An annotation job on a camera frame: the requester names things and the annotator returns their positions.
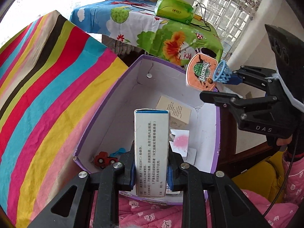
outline blue basketball net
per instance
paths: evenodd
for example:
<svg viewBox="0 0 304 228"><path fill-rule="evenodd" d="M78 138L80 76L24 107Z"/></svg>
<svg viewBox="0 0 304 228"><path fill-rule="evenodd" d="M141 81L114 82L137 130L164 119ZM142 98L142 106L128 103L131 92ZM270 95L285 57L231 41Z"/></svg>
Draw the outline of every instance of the blue basketball net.
<svg viewBox="0 0 304 228"><path fill-rule="evenodd" d="M227 66L226 61L221 60L213 73L212 80L226 84L227 81L229 81L229 79L231 78L231 74L232 71Z"/></svg>

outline yellow cushion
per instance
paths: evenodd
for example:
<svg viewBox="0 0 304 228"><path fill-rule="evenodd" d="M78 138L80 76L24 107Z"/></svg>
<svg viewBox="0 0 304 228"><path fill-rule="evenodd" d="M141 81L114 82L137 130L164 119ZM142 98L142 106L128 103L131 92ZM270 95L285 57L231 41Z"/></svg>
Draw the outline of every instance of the yellow cushion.
<svg viewBox="0 0 304 228"><path fill-rule="evenodd" d="M282 152L266 158L232 180L240 189L253 191L272 202L284 180ZM283 192L276 203L281 203L282 199Z"/></svg>

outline striped fabric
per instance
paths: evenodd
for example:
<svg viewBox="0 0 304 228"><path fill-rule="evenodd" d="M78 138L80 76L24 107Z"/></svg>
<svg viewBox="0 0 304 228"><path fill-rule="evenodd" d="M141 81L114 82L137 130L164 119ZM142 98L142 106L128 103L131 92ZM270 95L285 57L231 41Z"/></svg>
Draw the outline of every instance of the striped fabric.
<svg viewBox="0 0 304 228"><path fill-rule="evenodd" d="M0 49L0 205L17 228L79 170L74 148L126 69L57 11Z"/></svg>

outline window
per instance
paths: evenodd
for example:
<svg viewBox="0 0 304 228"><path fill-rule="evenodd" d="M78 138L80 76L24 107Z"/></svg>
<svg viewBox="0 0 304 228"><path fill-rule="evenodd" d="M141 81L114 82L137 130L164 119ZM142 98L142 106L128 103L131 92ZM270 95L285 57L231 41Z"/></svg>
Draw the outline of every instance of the window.
<svg viewBox="0 0 304 228"><path fill-rule="evenodd" d="M196 1L205 5L205 20L215 27L224 48L222 56L227 58L231 55L237 46L242 33L246 30L248 24L253 19L255 14L255 10L253 9L254 4L259 5L258 2L261 0ZM202 16L202 12L204 15L204 6L202 6L201 10L200 5L198 5L196 13Z"/></svg>
<svg viewBox="0 0 304 228"><path fill-rule="evenodd" d="M24 27L53 10L69 19L74 8L102 1L104 0L16 0L0 23L0 48Z"/></svg>

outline green tissue package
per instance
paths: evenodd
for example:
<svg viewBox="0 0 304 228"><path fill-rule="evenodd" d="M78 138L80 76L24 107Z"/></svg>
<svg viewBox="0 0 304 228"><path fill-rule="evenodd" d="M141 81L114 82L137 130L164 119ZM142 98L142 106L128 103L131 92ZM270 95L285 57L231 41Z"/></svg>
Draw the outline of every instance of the green tissue package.
<svg viewBox="0 0 304 228"><path fill-rule="evenodd" d="M158 0L155 14L159 17L190 25L193 19L193 7L182 0Z"/></svg>

